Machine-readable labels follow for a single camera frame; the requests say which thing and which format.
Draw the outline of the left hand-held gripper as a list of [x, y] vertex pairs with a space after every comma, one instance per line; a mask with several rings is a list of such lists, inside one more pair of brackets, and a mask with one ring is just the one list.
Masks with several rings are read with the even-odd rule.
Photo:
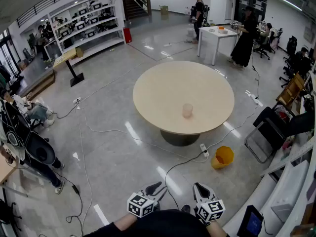
[[159, 201], [164, 197], [168, 191], [167, 186], [162, 187], [155, 193], [156, 189], [161, 186], [162, 182], [156, 182], [146, 187], [146, 194], [142, 192], [132, 193], [127, 200], [127, 212], [138, 217], [143, 218], [153, 213], [160, 208]]

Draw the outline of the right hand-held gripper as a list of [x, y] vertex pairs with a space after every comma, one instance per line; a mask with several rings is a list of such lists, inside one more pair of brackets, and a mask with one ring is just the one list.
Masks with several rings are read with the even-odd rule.
[[194, 183], [194, 198], [197, 200], [195, 216], [205, 225], [221, 218], [226, 208], [223, 200], [216, 198], [212, 188], [202, 183]]

